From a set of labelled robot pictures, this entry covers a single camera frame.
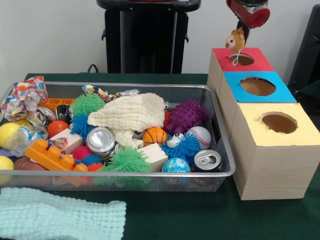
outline orange toy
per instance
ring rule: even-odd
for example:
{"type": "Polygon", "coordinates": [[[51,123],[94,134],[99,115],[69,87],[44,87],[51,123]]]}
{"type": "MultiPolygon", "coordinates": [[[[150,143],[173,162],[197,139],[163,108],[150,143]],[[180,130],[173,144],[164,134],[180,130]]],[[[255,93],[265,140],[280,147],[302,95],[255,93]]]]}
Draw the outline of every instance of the orange toy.
{"type": "Polygon", "coordinates": [[[61,133],[63,130],[68,128],[69,128],[69,125],[65,121],[61,121],[61,120],[53,121],[52,123],[49,124],[47,128],[49,138],[54,137],[55,135],[61,133]]]}
{"type": "Polygon", "coordinates": [[[145,147],[155,143],[161,146],[167,141],[167,133],[159,127],[149,128],[144,132],[142,140],[145,147]]]}
{"type": "Polygon", "coordinates": [[[56,107],[60,105],[71,105],[76,100],[74,98],[48,98],[45,103],[40,102],[39,107],[50,109],[53,113],[56,112],[56,107]]]}
{"type": "MultiPolygon", "coordinates": [[[[76,164],[75,167],[73,167],[75,159],[70,155],[65,155],[60,158],[61,151],[59,148],[53,146],[47,150],[47,147],[47,141],[38,138],[35,140],[34,144],[26,150],[25,155],[50,171],[88,171],[87,166],[83,163],[76,164]]],[[[63,178],[75,186],[81,185],[81,178],[79,177],[66,176],[63,178]]]]}

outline green tablecloth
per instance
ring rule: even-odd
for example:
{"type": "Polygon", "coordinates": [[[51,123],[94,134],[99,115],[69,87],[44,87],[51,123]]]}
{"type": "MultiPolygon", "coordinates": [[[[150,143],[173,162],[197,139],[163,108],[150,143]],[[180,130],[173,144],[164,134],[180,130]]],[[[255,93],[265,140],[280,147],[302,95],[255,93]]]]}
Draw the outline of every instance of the green tablecloth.
{"type": "MultiPolygon", "coordinates": [[[[39,74],[28,74],[27,78],[39,74]]],[[[46,81],[206,84],[205,74],[43,74],[46,81]]],[[[232,177],[215,192],[63,192],[87,201],[127,202],[124,240],[320,239],[320,171],[304,199],[241,201],[232,177]]]]}

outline wire mesh basket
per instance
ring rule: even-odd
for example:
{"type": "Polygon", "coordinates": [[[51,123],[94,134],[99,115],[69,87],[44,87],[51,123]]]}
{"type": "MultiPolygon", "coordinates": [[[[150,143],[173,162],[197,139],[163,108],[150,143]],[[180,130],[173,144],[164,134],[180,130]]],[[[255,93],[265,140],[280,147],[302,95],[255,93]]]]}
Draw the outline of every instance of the wire mesh basket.
{"type": "MultiPolygon", "coordinates": [[[[221,155],[219,172],[74,172],[0,170],[3,187],[30,187],[47,191],[146,191],[146,192],[215,192],[224,179],[235,172],[234,157],[226,135],[215,92],[205,85],[156,85],[120,83],[47,82],[50,98],[77,98],[86,84],[109,93],[138,89],[141,94],[155,93],[170,107],[189,99],[204,105],[209,120],[203,126],[209,130],[212,141],[209,149],[221,155]]],[[[9,87],[1,102],[12,92],[9,87]]]]}

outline stuffed monkey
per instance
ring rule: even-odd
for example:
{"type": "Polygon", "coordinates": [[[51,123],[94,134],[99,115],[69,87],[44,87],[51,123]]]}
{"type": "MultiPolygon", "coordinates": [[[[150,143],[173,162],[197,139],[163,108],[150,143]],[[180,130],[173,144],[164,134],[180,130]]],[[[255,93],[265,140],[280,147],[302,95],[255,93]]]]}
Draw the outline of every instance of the stuffed monkey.
{"type": "Polygon", "coordinates": [[[229,48],[235,54],[240,53],[246,45],[245,31],[243,27],[233,30],[231,36],[226,39],[225,47],[229,48]]]}

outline wooden box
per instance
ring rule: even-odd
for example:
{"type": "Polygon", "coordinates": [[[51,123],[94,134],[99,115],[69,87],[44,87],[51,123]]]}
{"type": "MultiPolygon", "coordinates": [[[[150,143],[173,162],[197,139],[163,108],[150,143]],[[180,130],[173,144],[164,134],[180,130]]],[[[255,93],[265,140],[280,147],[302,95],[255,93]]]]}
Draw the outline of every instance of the wooden box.
{"type": "Polygon", "coordinates": [[[276,72],[224,72],[221,81],[219,104],[227,136],[239,103],[296,103],[287,86],[276,72]]]}
{"type": "Polygon", "coordinates": [[[320,161],[320,133],[299,103],[239,103],[230,144],[242,200],[301,199],[320,161]]]}
{"type": "Polygon", "coordinates": [[[274,69],[259,48],[243,49],[238,65],[234,66],[235,54],[228,48],[214,48],[211,52],[207,85],[214,88],[217,96],[224,78],[223,72],[273,72],[274,69]]]}

